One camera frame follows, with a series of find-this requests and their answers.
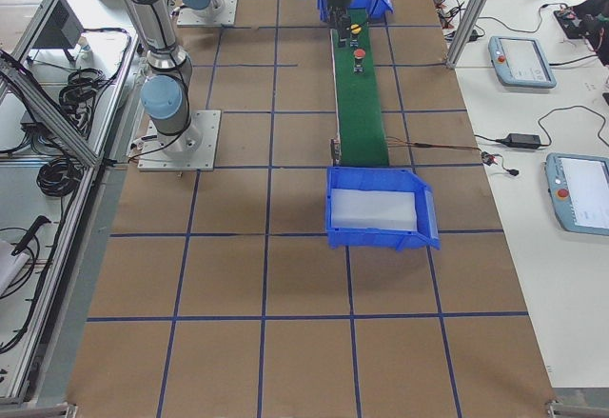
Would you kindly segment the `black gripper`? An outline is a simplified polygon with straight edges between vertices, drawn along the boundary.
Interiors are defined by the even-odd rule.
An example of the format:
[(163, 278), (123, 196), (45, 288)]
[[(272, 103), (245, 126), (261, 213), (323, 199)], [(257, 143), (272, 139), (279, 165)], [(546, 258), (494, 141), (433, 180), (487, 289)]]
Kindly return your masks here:
[(346, 41), (350, 36), (350, 15), (347, 9), (351, 2), (352, 0), (326, 0), (326, 8), (335, 10), (335, 30), (339, 48), (346, 46)]

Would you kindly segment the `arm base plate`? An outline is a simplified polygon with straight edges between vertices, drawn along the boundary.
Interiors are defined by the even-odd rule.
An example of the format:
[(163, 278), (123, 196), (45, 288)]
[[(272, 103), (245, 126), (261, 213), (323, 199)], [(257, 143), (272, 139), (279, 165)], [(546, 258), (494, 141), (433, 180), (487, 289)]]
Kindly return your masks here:
[(209, 0), (204, 9), (182, 8), (177, 17), (178, 28), (233, 27), (238, 0)]
[(221, 123), (219, 110), (196, 110), (190, 113), (189, 128), (175, 141), (157, 132), (148, 121), (147, 135), (155, 138), (143, 144), (138, 158), (140, 171), (213, 171)]

